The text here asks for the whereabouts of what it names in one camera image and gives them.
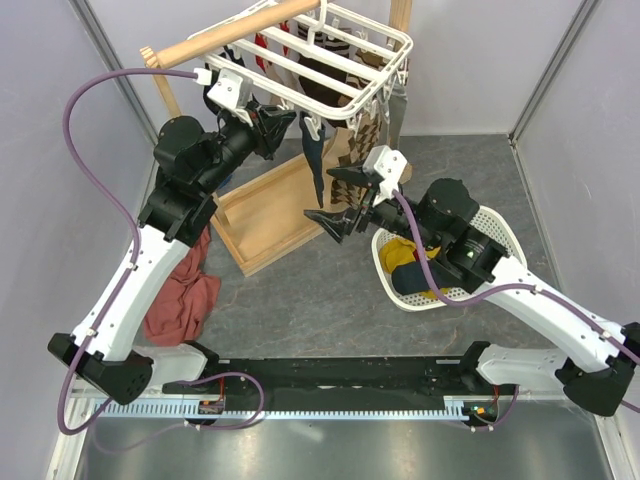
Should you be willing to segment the red-brown cloth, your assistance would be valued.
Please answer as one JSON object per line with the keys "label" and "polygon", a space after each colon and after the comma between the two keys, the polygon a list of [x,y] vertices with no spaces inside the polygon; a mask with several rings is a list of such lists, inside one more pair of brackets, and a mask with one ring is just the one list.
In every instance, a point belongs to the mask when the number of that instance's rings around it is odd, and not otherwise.
{"label": "red-brown cloth", "polygon": [[211,242],[206,228],[173,269],[144,317],[144,334],[160,347],[196,340],[221,288],[219,277],[203,271]]}

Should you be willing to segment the wooden hanger stand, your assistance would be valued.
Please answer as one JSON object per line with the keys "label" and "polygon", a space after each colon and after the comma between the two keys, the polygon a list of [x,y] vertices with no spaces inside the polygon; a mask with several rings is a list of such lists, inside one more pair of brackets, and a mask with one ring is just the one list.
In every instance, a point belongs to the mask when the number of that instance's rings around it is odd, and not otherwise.
{"label": "wooden hanger stand", "polygon": [[[250,32],[275,25],[292,15],[315,9],[323,1],[260,1],[241,13],[191,35],[187,40],[162,51],[143,48],[144,69],[169,111],[169,120],[181,113],[169,85],[169,76],[179,65]],[[262,94],[251,94],[250,102],[275,105]],[[315,238],[321,231],[303,215],[310,202],[312,180],[302,171],[303,160],[294,157],[226,195],[213,194],[218,208],[209,225],[215,227],[223,243],[245,275],[252,275],[294,249]]]}

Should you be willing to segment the red white hanging sock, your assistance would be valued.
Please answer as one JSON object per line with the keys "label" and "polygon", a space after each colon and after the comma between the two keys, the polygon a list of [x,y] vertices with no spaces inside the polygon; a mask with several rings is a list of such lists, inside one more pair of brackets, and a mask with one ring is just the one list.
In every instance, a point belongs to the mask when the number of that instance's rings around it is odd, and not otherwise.
{"label": "red white hanging sock", "polygon": [[[279,24],[279,28],[287,33],[290,32],[290,27],[289,27],[289,23],[288,21],[283,21]],[[264,49],[268,49],[268,41],[267,41],[267,37],[264,36],[261,33],[256,33],[254,36],[254,44],[264,48]],[[289,56],[289,48],[285,45],[282,46],[282,53],[285,57]],[[258,67],[264,72],[267,73],[267,70],[269,67],[273,66],[273,63],[270,60],[266,60],[263,57],[260,56],[256,56],[255,57],[255,61],[256,64],[258,65]]]}

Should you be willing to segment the white plastic clip hanger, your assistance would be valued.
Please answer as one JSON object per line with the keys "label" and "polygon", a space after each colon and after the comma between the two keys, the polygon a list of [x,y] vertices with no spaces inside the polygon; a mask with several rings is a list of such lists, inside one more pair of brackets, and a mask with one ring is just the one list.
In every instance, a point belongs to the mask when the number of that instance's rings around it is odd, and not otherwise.
{"label": "white plastic clip hanger", "polygon": [[219,76],[212,99],[220,106],[247,117],[240,93],[262,94],[282,110],[305,113],[303,126],[317,139],[324,124],[358,133],[368,121],[387,119],[413,47],[403,30],[323,1],[199,58]]}

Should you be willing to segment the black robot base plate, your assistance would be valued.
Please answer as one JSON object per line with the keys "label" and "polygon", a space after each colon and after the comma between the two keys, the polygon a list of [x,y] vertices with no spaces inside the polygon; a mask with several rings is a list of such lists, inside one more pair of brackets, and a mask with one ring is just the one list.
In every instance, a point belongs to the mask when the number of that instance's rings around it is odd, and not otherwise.
{"label": "black robot base plate", "polygon": [[205,374],[229,372],[260,383],[268,412],[435,410],[446,396],[515,391],[513,384],[492,386],[461,356],[230,359]]}

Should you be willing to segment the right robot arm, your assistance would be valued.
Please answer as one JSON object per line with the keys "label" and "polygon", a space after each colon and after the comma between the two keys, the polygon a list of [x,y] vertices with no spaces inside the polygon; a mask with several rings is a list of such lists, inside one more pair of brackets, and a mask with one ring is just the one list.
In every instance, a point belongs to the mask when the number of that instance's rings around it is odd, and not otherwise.
{"label": "right robot arm", "polygon": [[639,325],[600,318],[528,270],[506,248],[471,223],[479,204],[464,184],[434,181],[420,201],[407,199],[386,178],[361,167],[336,168],[364,187],[357,207],[342,212],[307,210],[305,216],[337,242],[373,224],[416,246],[423,282],[447,305],[488,301],[509,312],[553,344],[551,350],[507,349],[476,342],[458,381],[477,394],[490,385],[561,392],[582,409],[603,417],[619,407],[639,408],[626,395],[639,365]]}

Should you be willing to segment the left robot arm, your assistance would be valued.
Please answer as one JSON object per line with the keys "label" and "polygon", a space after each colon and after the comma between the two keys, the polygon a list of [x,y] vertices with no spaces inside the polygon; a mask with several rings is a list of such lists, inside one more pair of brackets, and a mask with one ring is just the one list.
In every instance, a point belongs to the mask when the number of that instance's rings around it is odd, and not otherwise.
{"label": "left robot arm", "polygon": [[112,401],[127,405],[147,388],[185,381],[198,393],[219,382],[214,353],[193,341],[137,347],[134,340],[165,281],[207,230],[218,206],[213,194],[251,154],[272,159],[292,110],[250,102],[246,118],[219,112],[206,131],[191,116],[161,128],[154,148],[159,178],[134,223],[135,236],[106,290],[70,334],[56,333],[48,350]]}

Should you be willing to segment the beige brown argyle sock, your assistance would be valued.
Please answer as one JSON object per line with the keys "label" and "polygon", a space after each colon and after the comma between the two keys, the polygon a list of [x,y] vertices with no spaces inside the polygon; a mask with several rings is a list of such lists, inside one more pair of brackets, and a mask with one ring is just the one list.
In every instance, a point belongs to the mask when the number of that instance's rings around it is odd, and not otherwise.
{"label": "beige brown argyle sock", "polygon": [[[381,122],[379,112],[375,116],[364,113],[356,132],[346,126],[337,127],[325,151],[323,166],[330,169],[361,164],[378,144]],[[331,176],[328,176],[328,179],[331,181],[328,207],[330,211],[337,212],[359,202],[359,187]]]}

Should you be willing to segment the brown striped hanging sock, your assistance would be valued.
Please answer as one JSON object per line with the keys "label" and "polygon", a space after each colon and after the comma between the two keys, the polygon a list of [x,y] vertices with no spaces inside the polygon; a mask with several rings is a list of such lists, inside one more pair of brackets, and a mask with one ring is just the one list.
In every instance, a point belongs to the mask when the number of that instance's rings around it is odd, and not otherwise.
{"label": "brown striped hanging sock", "polygon": [[308,111],[350,121],[381,106],[396,83],[406,82],[414,42],[401,30],[344,9],[333,9],[329,17],[325,23],[311,14],[295,18],[295,73],[303,87],[322,90],[306,94]]}

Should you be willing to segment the grey striped hanging sock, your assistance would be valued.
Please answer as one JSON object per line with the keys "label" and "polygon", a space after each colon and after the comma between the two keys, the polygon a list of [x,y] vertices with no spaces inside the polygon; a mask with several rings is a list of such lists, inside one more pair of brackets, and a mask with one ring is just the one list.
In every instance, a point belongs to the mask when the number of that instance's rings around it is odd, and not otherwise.
{"label": "grey striped hanging sock", "polygon": [[401,129],[408,103],[406,86],[396,83],[388,101],[388,115],[382,122],[380,141],[391,149],[398,150]]}

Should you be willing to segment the black hanging sock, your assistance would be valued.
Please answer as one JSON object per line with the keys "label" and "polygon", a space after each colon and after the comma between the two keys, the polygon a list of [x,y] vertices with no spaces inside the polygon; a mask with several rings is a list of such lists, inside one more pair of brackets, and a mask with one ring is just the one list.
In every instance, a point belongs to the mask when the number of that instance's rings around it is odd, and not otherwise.
{"label": "black hanging sock", "polygon": [[[218,53],[218,56],[222,59],[231,61],[236,66],[245,66],[242,55],[231,45],[223,46],[221,52]],[[203,87],[202,98],[207,109],[212,114],[218,116],[228,103],[227,98],[229,95],[223,92],[223,88],[226,86],[226,83],[221,77],[221,70],[215,65],[205,62],[204,68],[211,76],[211,79]]]}

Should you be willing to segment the navy patterned sock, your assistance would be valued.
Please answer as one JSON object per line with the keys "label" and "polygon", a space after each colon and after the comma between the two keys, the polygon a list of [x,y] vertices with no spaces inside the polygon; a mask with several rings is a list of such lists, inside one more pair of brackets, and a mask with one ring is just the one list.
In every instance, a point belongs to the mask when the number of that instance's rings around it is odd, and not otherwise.
{"label": "navy patterned sock", "polygon": [[323,149],[325,145],[325,126],[320,123],[313,126],[312,117],[304,111],[300,112],[299,126],[302,132],[302,149],[311,170],[316,200],[320,208],[324,207]]}

